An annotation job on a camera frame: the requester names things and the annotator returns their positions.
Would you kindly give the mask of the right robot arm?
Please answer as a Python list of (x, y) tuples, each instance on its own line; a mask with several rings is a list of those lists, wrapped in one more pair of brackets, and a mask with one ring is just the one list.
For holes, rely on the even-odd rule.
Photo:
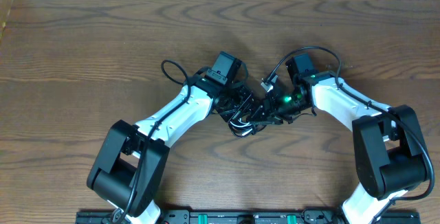
[(281, 61), (294, 90), (281, 93), (272, 70), (261, 85), (263, 103), (248, 115), (253, 125), (292, 123), (305, 109), (333, 116), (353, 135), (359, 184), (333, 223), (377, 223), (398, 201), (427, 197), (435, 172), (415, 111), (376, 102), (346, 84), (339, 71), (318, 71), (308, 54), (291, 52)]

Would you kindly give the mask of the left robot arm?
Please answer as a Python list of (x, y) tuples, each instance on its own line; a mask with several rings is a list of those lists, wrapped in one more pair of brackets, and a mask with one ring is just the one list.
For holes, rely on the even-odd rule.
[(236, 80), (247, 66), (220, 52), (212, 67), (186, 71), (177, 96), (152, 116), (109, 129), (87, 178), (87, 187), (115, 206), (103, 223), (155, 223), (161, 210), (154, 202), (173, 144), (212, 110), (224, 107), (244, 85)]

